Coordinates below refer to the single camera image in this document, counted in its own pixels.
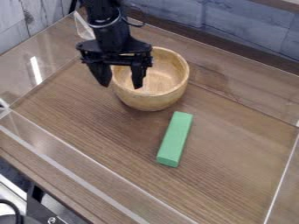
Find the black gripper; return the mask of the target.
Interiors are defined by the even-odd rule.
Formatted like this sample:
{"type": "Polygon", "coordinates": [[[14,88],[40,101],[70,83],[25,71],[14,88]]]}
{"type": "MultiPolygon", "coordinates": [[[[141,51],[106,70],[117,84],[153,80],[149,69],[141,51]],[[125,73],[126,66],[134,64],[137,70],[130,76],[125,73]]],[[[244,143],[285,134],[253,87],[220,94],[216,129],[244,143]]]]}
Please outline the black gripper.
{"type": "Polygon", "coordinates": [[[152,46],[129,37],[118,51],[105,51],[94,39],[78,42],[81,63],[86,65],[97,83],[108,87],[112,80],[110,66],[130,66],[133,88],[144,84],[145,69],[153,65],[152,46]]]}

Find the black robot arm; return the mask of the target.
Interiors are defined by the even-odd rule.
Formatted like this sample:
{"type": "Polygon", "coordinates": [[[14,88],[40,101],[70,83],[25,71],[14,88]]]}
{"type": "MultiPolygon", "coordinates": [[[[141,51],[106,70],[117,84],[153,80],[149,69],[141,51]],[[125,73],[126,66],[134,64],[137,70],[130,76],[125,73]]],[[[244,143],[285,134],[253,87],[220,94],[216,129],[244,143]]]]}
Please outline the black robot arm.
{"type": "Polygon", "coordinates": [[[94,38],[78,42],[81,62],[88,66],[97,83],[106,87],[112,80],[112,66],[130,68],[133,88],[144,85],[146,68],[153,66],[152,45],[130,35],[121,0],[81,0],[86,11],[88,28],[94,38]]]}

